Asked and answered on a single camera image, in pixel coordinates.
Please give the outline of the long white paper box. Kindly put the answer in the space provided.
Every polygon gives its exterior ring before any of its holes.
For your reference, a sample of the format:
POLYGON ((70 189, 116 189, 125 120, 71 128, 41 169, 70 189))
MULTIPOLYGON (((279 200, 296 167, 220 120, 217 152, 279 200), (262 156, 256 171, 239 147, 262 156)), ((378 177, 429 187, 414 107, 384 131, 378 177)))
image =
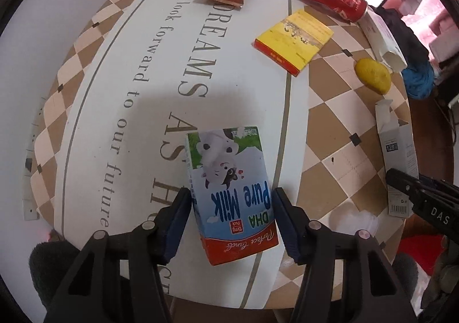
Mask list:
POLYGON ((377 61, 396 73, 400 73, 408 67, 396 39, 381 16, 368 8, 358 21, 358 24, 365 34, 377 61))

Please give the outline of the checkered printed tablecloth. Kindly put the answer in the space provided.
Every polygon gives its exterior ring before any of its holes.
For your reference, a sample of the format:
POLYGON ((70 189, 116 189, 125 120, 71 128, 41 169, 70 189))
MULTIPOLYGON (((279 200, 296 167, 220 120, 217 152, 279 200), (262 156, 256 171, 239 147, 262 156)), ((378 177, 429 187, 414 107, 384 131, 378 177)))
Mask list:
POLYGON ((27 164, 36 209, 82 247, 131 231, 188 182, 185 137, 256 126, 269 183, 334 228, 365 210, 393 259, 404 226, 388 214, 377 93, 356 77, 373 52, 355 24, 333 30, 298 76, 252 43, 300 0, 107 0, 71 45, 39 116, 27 164))

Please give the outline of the black fuzzy slipper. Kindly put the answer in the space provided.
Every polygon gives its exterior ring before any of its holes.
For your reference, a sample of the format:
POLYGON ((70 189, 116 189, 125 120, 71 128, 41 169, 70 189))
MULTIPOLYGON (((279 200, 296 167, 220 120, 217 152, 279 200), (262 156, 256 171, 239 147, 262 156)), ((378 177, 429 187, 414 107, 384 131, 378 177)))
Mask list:
POLYGON ((31 252, 30 275, 46 310, 78 254, 79 250, 66 240, 40 243, 31 252))

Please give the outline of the yellow lemon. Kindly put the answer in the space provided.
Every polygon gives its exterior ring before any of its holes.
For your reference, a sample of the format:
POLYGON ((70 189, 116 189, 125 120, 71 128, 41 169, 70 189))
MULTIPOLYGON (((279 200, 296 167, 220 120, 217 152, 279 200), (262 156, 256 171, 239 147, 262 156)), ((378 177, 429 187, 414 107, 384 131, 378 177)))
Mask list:
POLYGON ((355 63, 355 74, 360 82, 375 93, 385 95, 391 87, 389 70, 372 58, 361 58, 355 63))

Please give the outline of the blue black clothes pile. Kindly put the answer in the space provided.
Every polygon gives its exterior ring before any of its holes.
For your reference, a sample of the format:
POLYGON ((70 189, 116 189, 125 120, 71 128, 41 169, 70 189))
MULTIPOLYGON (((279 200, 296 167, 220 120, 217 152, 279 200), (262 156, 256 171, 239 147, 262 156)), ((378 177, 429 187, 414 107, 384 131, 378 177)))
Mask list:
POLYGON ((395 9, 377 7, 374 12, 388 26, 403 53, 407 67, 401 71, 401 75, 409 98, 418 100, 428 98, 434 88, 434 69, 429 60, 428 49, 395 9))

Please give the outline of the yellow red cigarette box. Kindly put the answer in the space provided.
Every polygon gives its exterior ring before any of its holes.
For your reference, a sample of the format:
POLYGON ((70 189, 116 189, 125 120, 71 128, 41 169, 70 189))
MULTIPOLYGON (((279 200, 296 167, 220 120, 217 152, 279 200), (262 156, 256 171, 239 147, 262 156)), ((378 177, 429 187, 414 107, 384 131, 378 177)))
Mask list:
POLYGON ((333 34, 328 26, 299 9, 258 36, 253 46, 289 74, 298 76, 333 34))

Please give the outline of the white grey phone box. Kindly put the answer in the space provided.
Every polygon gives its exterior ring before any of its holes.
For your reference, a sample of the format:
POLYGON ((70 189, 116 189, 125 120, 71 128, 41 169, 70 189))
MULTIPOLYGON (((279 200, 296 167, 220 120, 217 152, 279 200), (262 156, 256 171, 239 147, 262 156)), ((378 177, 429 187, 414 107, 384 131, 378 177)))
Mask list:
POLYGON ((412 203, 406 194, 389 186, 388 170, 397 169, 418 178, 418 162, 412 126, 390 111, 391 104, 391 99, 382 99, 375 105, 377 133, 387 172, 388 214, 396 218, 409 218, 412 215, 412 203))

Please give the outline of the red blanket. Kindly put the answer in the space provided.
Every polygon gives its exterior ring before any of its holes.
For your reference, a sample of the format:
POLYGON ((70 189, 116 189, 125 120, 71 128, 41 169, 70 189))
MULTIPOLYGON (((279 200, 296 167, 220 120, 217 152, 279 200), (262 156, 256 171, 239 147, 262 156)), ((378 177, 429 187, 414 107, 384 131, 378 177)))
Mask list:
POLYGON ((411 256, 428 276, 432 276, 437 259, 443 253, 441 234, 418 234, 401 239, 397 254, 411 256))

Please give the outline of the blue white milk carton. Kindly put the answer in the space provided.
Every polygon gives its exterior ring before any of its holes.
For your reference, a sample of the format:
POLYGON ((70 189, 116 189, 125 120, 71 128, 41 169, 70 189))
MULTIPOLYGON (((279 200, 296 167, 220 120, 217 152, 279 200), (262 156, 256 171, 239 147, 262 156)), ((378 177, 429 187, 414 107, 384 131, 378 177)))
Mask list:
POLYGON ((275 247, 279 240, 258 128, 190 132, 186 151, 195 219, 210 264, 275 247))

